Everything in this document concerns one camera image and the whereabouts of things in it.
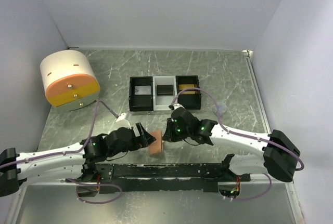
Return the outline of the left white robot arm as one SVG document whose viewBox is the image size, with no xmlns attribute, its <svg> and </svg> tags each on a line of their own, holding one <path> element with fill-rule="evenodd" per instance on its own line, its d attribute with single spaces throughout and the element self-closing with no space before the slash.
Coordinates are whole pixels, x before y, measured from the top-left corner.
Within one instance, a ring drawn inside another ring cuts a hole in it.
<svg viewBox="0 0 333 224">
<path fill-rule="evenodd" d="M 109 134 L 99 134 L 64 148 L 36 153 L 17 153 L 9 148 L 1 153 L 1 197 L 17 192 L 28 177 L 38 172 L 78 165 L 78 175 L 86 182 L 97 176 L 97 168 L 89 163 L 105 161 L 121 152 L 136 151 L 151 145 L 156 138 L 141 123 L 133 128 L 120 127 Z"/>
</svg>

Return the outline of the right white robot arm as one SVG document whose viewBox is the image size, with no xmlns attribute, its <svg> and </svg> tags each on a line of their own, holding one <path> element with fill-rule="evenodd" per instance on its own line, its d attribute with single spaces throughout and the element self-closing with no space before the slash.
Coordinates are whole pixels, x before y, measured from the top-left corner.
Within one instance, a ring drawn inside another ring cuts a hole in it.
<svg viewBox="0 0 333 224">
<path fill-rule="evenodd" d="M 292 182 L 300 163 L 299 149 L 280 130 L 269 134 L 222 127 L 214 120 L 199 120 L 180 107 L 167 119 L 162 139 L 179 142 L 187 138 L 199 145 L 225 144 L 250 154 L 247 158 L 234 155 L 230 163 L 221 168 L 221 176 L 226 181 L 234 180 L 238 174 L 268 173 L 279 181 Z"/>
</svg>

